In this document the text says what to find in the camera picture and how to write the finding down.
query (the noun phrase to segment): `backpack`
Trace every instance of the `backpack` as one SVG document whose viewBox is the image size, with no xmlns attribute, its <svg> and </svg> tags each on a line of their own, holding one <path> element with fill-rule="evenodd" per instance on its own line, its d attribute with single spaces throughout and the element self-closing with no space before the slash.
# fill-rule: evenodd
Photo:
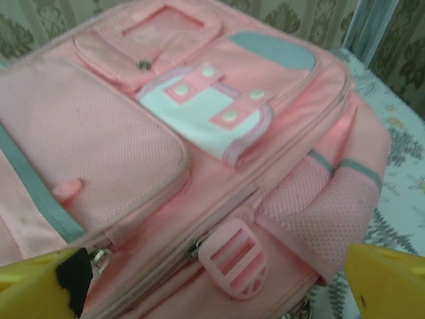
<svg viewBox="0 0 425 319">
<path fill-rule="evenodd" d="M 390 151 L 342 62 L 215 0 L 110 9 L 0 94 L 0 265 L 85 247 L 82 318 L 307 318 Z"/>
</svg>

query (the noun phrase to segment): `mesh pocket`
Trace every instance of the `mesh pocket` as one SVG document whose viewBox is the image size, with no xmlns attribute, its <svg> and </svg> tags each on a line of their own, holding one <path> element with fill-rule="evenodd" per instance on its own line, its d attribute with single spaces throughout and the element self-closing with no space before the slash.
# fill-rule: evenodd
<svg viewBox="0 0 425 319">
<path fill-rule="evenodd" d="M 331 280 L 343 268 L 349 245 L 363 240 L 379 189 L 348 167 L 329 182 L 319 164 L 309 161 L 309 170 L 295 169 L 263 203 L 258 223 Z"/>
<path fill-rule="evenodd" d="M 305 157 L 260 206 L 259 214 L 279 223 L 305 209 L 326 187 L 331 173 L 310 156 Z"/>
</svg>

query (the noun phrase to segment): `zipper pull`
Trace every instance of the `zipper pull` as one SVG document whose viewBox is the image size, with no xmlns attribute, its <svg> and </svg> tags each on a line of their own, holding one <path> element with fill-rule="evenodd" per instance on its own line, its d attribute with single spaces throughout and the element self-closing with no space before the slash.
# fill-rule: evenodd
<svg viewBox="0 0 425 319">
<path fill-rule="evenodd" d="M 99 274 L 102 274 L 112 261 L 112 252 L 108 248 L 96 249 L 90 253 L 90 261 Z"/>
<path fill-rule="evenodd" d="M 201 245 L 208 239 L 208 237 L 209 234 L 206 234 L 200 238 L 197 238 L 187 247 L 185 254 L 190 261 L 195 261 L 198 259 L 199 249 Z"/>
</svg>

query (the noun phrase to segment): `pocket flap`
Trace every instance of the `pocket flap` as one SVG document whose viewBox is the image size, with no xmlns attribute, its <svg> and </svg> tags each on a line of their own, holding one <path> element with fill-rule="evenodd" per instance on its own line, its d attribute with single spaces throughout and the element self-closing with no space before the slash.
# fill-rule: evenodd
<svg viewBox="0 0 425 319">
<path fill-rule="evenodd" d="M 151 1 L 74 38 L 78 56 L 107 79 L 134 91 L 202 49 L 221 19 L 185 0 Z"/>
</svg>

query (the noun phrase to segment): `gray trim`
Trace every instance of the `gray trim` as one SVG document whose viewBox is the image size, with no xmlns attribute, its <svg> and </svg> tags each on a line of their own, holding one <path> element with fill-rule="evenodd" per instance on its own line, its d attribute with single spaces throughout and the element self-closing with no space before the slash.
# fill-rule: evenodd
<svg viewBox="0 0 425 319">
<path fill-rule="evenodd" d="M 28 162 L 24 154 L 8 135 L 3 126 L 0 126 L 0 150 L 19 176 L 27 189 L 31 199 L 41 215 L 67 242 L 85 234 L 85 230 L 66 212 L 52 196 L 39 175 Z"/>
<path fill-rule="evenodd" d="M 322 165 L 331 175 L 335 173 L 335 168 L 333 168 L 332 164 L 328 162 L 328 160 L 321 155 L 319 152 L 315 150 L 311 150 L 308 155 L 314 158 L 320 165 Z"/>
<path fill-rule="evenodd" d="M 383 188 L 383 183 L 382 183 L 379 175 L 375 171 L 364 166 L 363 164 L 360 164 L 357 161 L 353 161 L 352 159 L 343 159 L 342 161 L 340 161 L 338 166 L 337 166 L 337 169 L 339 169 L 341 167 L 349 167 L 349 168 L 354 169 L 355 171 L 369 177 L 371 180 L 373 180 L 376 183 L 376 185 L 379 188 L 379 192 L 381 192 L 381 189 Z"/>
</svg>

